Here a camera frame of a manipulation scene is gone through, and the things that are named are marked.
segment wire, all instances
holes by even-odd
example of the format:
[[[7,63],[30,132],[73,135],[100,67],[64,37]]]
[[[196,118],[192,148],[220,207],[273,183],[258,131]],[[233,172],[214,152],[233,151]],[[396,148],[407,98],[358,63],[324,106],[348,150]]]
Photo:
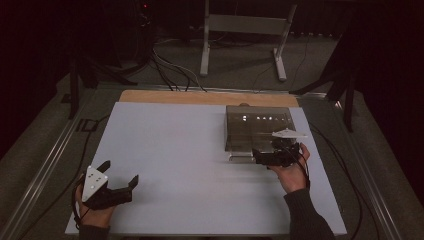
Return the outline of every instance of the wire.
[[[178,73],[178,74],[181,74],[181,75],[183,75],[184,77],[186,77],[187,78],[187,85],[186,85],[186,88],[185,88],[185,92],[187,92],[187,90],[188,90],[188,88],[190,87],[190,83],[191,82],[194,82],[194,80],[193,79],[191,79],[184,71],[182,71],[180,68],[175,68],[175,69],[173,69],[173,68],[170,68],[170,67],[168,67],[168,66],[166,66],[166,65],[164,65],[164,64],[162,64],[162,63],[160,63],[160,62],[157,62],[157,64],[158,65],[160,65],[161,67],[164,67],[164,68],[166,68],[166,69],[168,69],[168,70],[170,70],[170,71],[173,71],[173,72],[175,72],[175,73]]]
[[[94,128],[97,128],[97,126],[102,122],[102,121],[104,121],[105,119],[107,119],[108,117],[109,117],[110,115],[107,115],[107,116],[105,116],[105,117],[103,117],[103,118],[101,118],[100,120],[94,120],[95,122],[96,122],[96,126],[94,127]],[[78,167],[77,167],[77,171],[75,171],[75,173],[74,173],[74,176],[72,177],[72,180],[71,181],[69,181],[69,183],[66,185],[66,187],[62,190],[62,192],[50,203],[50,205],[49,206],[47,206],[47,208],[34,220],[34,222],[32,223],[32,224],[30,224],[29,226],[28,226],[28,228],[26,228],[23,232],[22,232],[22,234],[21,234],[21,236],[18,238],[19,240],[21,240],[21,239],[23,239],[27,234],[28,234],[28,232],[41,220],[41,218],[43,218],[45,215],[46,215],[46,213],[48,212],[48,211],[50,211],[51,209],[52,209],[52,207],[59,201],[59,199],[60,198],[62,198],[63,197],[63,195],[68,191],[68,189],[69,189],[69,187],[76,181],[76,179],[78,178],[78,175],[79,175],[79,172],[81,171],[81,168],[82,168],[82,163],[83,163],[83,161],[84,161],[84,158],[85,158],[85,154],[86,154],[86,152],[87,152],[87,146],[88,146],[88,142],[89,142],[89,139],[90,139],[90,136],[91,136],[91,134],[92,134],[93,132],[92,131],[90,131],[89,133],[88,133],[88,135],[87,135],[87,137],[86,137],[86,139],[85,139],[85,143],[84,143],[84,147],[83,147],[83,151],[82,151],[82,155],[81,155],[81,158],[80,158],[80,161],[79,161],[79,163],[78,163]]]
[[[378,230],[378,227],[377,227],[377,221],[376,221],[374,215],[372,214],[372,210],[371,210],[370,206],[368,205],[368,203],[366,202],[364,196],[361,194],[358,187],[353,182],[344,158],[342,157],[340,152],[337,150],[337,148],[334,146],[334,144],[319,130],[318,127],[316,127],[311,122],[308,122],[308,123],[309,123],[309,125],[311,125],[314,128],[314,129],[311,129],[311,131],[317,133],[320,137],[322,137],[324,139],[324,141],[327,143],[327,145],[330,147],[330,150],[333,152],[337,162],[339,163],[340,167],[342,168],[343,172],[345,173],[346,177],[348,178],[349,183],[352,186],[352,189],[355,193],[360,212],[359,212],[358,224],[356,226],[356,229],[355,229],[351,239],[354,239],[356,237],[356,235],[358,234],[359,229],[361,227],[361,224],[362,224],[362,220],[363,220],[363,213],[362,213],[363,210],[362,209],[363,208],[362,208],[361,200],[364,202],[368,212],[370,213],[371,219],[373,221],[373,224],[374,224],[374,227],[375,227],[375,230],[376,230],[377,239],[380,239],[380,233],[379,233],[379,230]]]
[[[165,64],[168,64],[168,65],[171,65],[171,66],[173,66],[173,67],[176,67],[176,68],[179,68],[179,69],[183,69],[183,70],[186,70],[187,72],[189,72],[189,73],[191,73],[194,77],[195,77],[195,80],[196,80],[196,83],[197,83],[197,85],[203,90],[203,91],[205,91],[205,92],[207,92],[201,85],[200,85],[200,83],[199,83],[199,79],[197,78],[197,75],[193,72],[193,71],[191,71],[190,69],[187,69],[187,68],[185,68],[185,67],[182,67],[182,66],[179,66],[179,65],[176,65],[176,64],[173,64],[173,63],[170,63],[170,62],[168,62],[168,61],[166,61],[166,60],[164,60],[164,59],[162,59],[161,57],[159,57],[159,55],[156,53],[156,51],[155,51],[155,49],[153,48],[153,53],[154,53],[154,55],[160,60],[160,61],[162,61],[163,63],[165,63]]]
[[[171,90],[171,91],[174,91],[174,89],[172,88],[172,86],[171,86],[171,84],[172,85],[174,85],[175,86],[175,90],[178,90],[178,91],[180,91],[180,89],[178,88],[178,85],[176,84],[176,83],[174,83],[173,81],[171,81],[169,78],[168,78],[168,76],[166,75],[166,73],[159,67],[159,64],[158,64],[158,62],[154,59],[154,58],[152,58],[152,61],[153,61],[153,63],[156,65],[156,68],[155,67],[152,67],[153,69],[156,69],[157,71],[158,71],[158,73],[159,73],[159,75],[161,76],[161,78],[162,78],[162,80],[166,83],[166,85],[168,85],[168,87],[169,87],[169,89]]]

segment metal frame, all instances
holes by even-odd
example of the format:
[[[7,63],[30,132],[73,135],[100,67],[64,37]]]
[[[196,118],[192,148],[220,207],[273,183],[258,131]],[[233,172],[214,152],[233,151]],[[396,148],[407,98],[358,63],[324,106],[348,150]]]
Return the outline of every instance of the metal frame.
[[[283,52],[283,48],[289,34],[294,13],[296,12],[296,7],[297,5],[295,4],[291,5],[287,19],[216,15],[209,13],[209,0],[205,0],[205,27],[200,76],[206,77],[208,75],[210,53],[209,31],[244,32],[281,35],[280,44],[277,48],[274,48],[273,51],[278,79],[280,81],[286,81],[287,75],[284,70],[281,53]]]

